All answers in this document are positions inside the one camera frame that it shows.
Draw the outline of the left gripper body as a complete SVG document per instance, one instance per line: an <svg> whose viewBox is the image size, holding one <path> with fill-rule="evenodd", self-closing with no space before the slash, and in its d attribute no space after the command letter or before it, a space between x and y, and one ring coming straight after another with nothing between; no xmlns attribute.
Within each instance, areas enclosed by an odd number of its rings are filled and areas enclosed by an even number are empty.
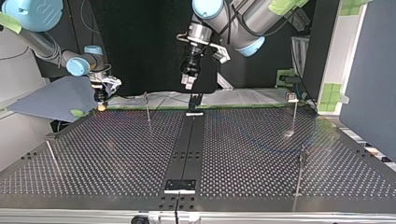
<svg viewBox="0 0 396 224"><path fill-rule="evenodd" d="M205 45L189 43L184 49L184 61L180 66L183 75L197 77L201 71L201 59L205 55Z"/></svg>

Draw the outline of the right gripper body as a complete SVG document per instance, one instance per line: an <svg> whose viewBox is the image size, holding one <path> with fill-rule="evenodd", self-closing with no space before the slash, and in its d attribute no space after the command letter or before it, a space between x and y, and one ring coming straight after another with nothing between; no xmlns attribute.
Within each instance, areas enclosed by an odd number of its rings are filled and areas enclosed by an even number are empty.
<svg viewBox="0 0 396 224"><path fill-rule="evenodd" d="M108 94L105 89L95 89L93 98L96 103L104 104L108 100Z"/></svg>

